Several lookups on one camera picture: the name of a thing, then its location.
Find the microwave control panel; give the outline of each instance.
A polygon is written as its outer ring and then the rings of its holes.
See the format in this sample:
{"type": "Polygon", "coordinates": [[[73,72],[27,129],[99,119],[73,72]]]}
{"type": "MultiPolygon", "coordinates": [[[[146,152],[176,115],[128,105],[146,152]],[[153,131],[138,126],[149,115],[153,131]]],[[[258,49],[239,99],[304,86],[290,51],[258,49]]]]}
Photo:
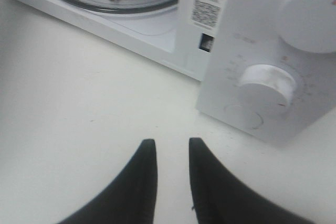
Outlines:
{"type": "Polygon", "coordinates": [[[336,0],[228,0],[197,108],[261,139],[336,106],[336,0]]]}

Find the microwave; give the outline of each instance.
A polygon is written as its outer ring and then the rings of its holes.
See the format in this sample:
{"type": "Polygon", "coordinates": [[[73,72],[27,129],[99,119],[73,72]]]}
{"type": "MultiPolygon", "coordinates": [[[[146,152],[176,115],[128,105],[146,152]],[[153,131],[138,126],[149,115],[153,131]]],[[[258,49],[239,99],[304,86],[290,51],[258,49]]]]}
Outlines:
{"type": "Polygon", "coordinates": [[[283,140],[336,106],[336,0],[19,0],[202,82],[197,109],[283,140]]]}

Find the white knob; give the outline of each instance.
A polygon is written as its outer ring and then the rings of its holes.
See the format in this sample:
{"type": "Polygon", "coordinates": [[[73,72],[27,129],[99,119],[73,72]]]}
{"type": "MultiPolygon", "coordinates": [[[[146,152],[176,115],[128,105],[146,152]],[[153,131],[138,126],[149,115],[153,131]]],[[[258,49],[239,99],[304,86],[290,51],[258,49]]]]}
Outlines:
{"type": "Polygon", "coordinates": [[[281,68],[260,64],[245,69],[238,87],[242,105],[260,115],[276,115],[289,109],[297,85],[281,68]]]}
{"type": "Polygon", "coordinates": [[[277,30],[288,44],[314,53],[336,51],[336,0],[283,0],[277,30]]]}

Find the white floor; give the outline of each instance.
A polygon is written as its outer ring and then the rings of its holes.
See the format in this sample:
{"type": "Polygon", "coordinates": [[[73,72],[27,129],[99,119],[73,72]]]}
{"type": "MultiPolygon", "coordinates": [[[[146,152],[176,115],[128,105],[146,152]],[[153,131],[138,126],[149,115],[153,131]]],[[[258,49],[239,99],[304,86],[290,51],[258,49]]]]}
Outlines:
{"type": "Polygon", "coordinates": [[[154,138],[155,224],[196,224],[188,138],[248,186],[317,223],[336,219],[336,111],[282,143],[194,109],[199,82],[14,0],[0,0],[0,223],[48,224],[99,193],[154,138]]]}

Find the qr code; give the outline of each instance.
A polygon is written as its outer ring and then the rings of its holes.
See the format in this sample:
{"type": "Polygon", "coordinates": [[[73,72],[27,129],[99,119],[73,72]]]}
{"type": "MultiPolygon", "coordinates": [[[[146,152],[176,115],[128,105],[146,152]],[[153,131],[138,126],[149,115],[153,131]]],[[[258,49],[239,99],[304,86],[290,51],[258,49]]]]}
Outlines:
{"type": "Polygon", "coordinates": [[[215,27],[220,10],[215,5],[195,0],[192,20],[206,26],[215,27]]]}

